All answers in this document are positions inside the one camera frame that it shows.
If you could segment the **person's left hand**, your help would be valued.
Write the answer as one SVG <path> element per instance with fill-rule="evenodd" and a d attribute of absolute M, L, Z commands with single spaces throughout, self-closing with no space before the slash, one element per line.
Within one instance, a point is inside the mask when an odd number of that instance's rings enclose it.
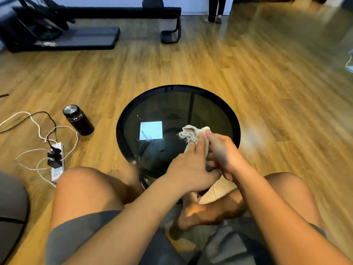
<path fill-rule="evenodd" d="M 165 185 L 180 196 L 188 192 L 199 192 L 210 188 L 220 179 L 222 172 L 206 169 L 205 132 L 198 135 L 198 142 L 190 142 L 188 150 L 179 154 L 162 176 Z"/>

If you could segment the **person's right hand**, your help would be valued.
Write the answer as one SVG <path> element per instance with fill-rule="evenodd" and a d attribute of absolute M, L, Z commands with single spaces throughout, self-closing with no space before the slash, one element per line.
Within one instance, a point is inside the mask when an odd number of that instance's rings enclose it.
<path fill-rule="evenodd" d="M 232 140 L 223 136 L 224 150 L 222 152 L 209 151 L 206 163 L 212 168 L 220 169 L 227 180 L 239 184 L 239 180 L 245 177 L 252 168 Z"/>

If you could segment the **beige cloth rag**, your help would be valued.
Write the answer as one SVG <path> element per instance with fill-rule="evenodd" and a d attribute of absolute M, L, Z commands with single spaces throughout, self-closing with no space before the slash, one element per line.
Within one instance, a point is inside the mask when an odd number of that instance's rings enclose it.
<path fill-rule="evenodd" d="M 192 125 L 186 125 L 182 128 L 182 131 L 179 133 L 179 139 L 182 139 L 187 142 L 184 153 L 188 151 L 190 142 L 198 143 L 199 133 L 205 133 L 206 130 L 210 130 L 208 126 L 198 129 Z"/>

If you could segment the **person's right forearm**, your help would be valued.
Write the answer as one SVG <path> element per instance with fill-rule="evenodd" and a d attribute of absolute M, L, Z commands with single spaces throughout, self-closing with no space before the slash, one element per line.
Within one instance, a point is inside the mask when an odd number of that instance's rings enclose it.
<path fill-rule="evenodd" d="M 353 265 L 256 170 L 248 164 L 239 168 L 229 166 L 227 169 L 240 188 L 277 265 Z"/>

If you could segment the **person's left forearm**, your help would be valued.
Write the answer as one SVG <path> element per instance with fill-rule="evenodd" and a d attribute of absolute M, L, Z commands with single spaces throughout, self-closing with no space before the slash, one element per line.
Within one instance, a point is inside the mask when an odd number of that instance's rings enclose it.
<path fill-rule="evenodd" d="M 157 179 L 63 265 L 138 265 L 167 213 L 190 187 L 176 174 Z"/>

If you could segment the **round black glass table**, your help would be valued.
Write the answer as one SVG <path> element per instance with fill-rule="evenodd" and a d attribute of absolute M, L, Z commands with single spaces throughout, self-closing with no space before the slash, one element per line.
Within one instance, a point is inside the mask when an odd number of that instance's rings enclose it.
<path fill-rule="evenodd" d="M 187 142 L 179 133 L 186 125 L 208 126 L 213 133 L 230 137 L 237 148 L 240 145 L 241 128 L 234 111 L 216 94 L 196 86 L 159 86 L 124 108 L 116 127 L 117 144 L 124 158 L 137 166 L 144 188 L 184 152 Z"/>

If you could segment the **person's right leg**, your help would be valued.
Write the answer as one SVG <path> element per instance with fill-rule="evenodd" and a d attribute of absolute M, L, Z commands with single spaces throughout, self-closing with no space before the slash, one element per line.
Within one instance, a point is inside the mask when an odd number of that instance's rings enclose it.
<path fill-rule="evenodd" d="M 269 174 L 265 179 L 308 223 L 324 231 L 324 223 L 314 195 L 302 178 L 289 172 L 279 172 Z M 199 200 L 196 192 L 183 196 L 181 213 L 170 228 L 173 240 L 179 239 L 183 232 L 198 225 L 218 225 L 225 219 L 250 216 L 238 189 L 208 204 L 199 204 Z"/>

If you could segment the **person's leg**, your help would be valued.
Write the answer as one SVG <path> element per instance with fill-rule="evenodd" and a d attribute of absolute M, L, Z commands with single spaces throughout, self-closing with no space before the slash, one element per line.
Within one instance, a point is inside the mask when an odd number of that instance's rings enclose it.
<path fill-rule="evenodd" d="M 324 231 L 324 223 L 314 195 L 302 178 L 289 172 L 279 172 L 269 174 L 265 179 L 308 223 Z M 208 204 L 199 204 L 199 200 L 196 192 L 183 196 L 181 213 L 170 228 L 173 240 L 179 239 L 183 232 L 198 225 L 218 225 L 225 219 L 250 216 L 238 189 Z"/>
<path fill-rule="evenodd" d="M 70 168 L 56 184 L 49 230 L 84 215 L 122 210 L 143 192 L 133 166 L 108 174 L 91 167 Z"/>

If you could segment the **black bench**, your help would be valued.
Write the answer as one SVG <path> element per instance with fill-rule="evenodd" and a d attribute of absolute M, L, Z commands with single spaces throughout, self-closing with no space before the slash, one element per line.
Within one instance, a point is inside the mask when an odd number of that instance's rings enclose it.
<path fill-rule="evenodd" d="M 160 32 L 161 43 L 175 44 L 181 38 L 181 8 L 165 7 L 163 0 L 143 0 L 142 7 L 59 7 L 69 19 L 176 19 L 174 30 Z"/>

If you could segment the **black insulated bottle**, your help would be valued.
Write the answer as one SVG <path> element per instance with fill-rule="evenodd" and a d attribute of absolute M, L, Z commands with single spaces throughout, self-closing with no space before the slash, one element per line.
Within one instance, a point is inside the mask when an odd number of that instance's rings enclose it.
<path fill-rule="evenodd" d="M 81 136 L 88 136 L 94 132 L 93 124 L 79 106 L 68 105 L 63 109 L 63 114 Z"/>

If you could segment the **person's left leg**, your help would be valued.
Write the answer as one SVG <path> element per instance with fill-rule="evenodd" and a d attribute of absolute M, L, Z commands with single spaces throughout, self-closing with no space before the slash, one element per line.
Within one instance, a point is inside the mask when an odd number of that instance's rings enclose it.
<path fill-rule="evenodd" d="M 108 174 L 91 167 L 70 168 L 56 184 L 49 230 L 84 215 L 122 210 L 143 192 L 133 166 Z"/>

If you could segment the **person's grey shorts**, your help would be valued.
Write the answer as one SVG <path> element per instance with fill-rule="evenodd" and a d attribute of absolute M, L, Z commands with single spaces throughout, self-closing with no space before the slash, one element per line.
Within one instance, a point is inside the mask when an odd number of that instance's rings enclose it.
<path fill-rule="evenodd" d="M 245 209 L 221 209 L 218 203 L 190 204 L 183 208 L 178 225 L 189 229 L 214 225 L 204 249 L 186 261 L 158 229 L 139 265 L 275 265 L 275 242 L 265 244 L 252 217 L 242 216 Z M 83 215 L 55 227 L 48 236 L 46 265 L 63 265 L 96 232 L 116 217 L 121 210 Z"/>

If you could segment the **white power strip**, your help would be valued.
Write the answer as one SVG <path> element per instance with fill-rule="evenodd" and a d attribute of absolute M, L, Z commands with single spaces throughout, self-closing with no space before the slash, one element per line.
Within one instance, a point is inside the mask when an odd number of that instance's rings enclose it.
<path fill-rule="evenodd" d="M 49 161 L 49 166 L 51 167 L 51 182 L 57 183 L 60 176 L 65 172 L 65 161 L 63 160 L 64 146 L 61 142 L 52 146 L 56 148 L 56 150 L 54 150 L 54 158 Z"/>

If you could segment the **black power adapter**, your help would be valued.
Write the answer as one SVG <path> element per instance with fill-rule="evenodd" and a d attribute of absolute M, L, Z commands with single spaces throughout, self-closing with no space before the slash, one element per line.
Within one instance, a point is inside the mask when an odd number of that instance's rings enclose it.
<path fill-rule="evenodd" d="M 62 163 L 62 150 L 60 148 L 52 148 L 47 153 L 47 164 L 53 169 L 59 169 L 63 166 Z"/>

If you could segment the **black treadmill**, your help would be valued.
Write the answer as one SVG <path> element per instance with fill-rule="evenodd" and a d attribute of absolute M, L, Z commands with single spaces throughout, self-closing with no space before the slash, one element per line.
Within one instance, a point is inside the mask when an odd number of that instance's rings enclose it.
<path fill-rule="evenodd" d="M 111 50 L 120 36 L 119 27 L 74 27 L 53 0 L 18 0 L 21 7 L 0 12 L 0 42 L 12 53 L 71 50 Z"/>

